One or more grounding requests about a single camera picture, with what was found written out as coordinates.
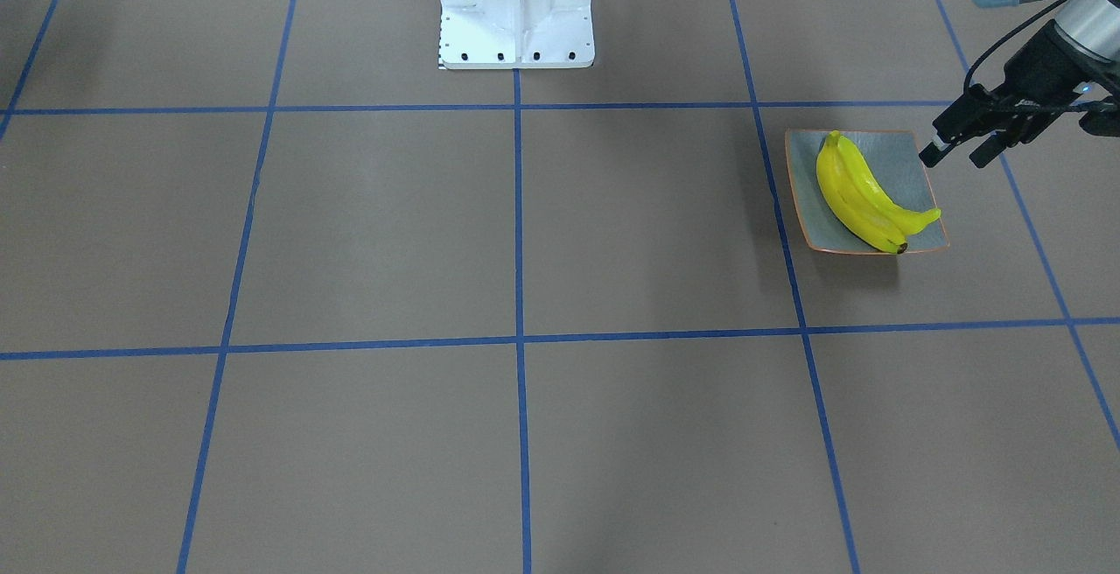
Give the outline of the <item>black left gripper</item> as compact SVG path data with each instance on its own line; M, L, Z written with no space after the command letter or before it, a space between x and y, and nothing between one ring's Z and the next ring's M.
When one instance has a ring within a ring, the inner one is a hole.
M933 120L934 136L920 163L936 167L960 144L982 138L969 154L982 170L1019 144L1025 130L1044 130L1061 113L1080 113L1077 103L1109 95L1117 98L1117 61L1049 21L1004 64L1004 84L990 93L987 113L983 96L963 94Z

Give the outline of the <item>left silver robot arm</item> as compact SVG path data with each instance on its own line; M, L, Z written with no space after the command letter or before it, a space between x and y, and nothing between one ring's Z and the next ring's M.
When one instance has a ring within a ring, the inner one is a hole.
M1119 0L972 0L981 8L1047 1L1039 31L1004 64L1004 82L988 90L968 71L962 94L933 122L931 144L920 152L926 167L952 149L980 138L969 159L983 168L1020 144L1032 144L1065 113L1081 130L1116 138Z

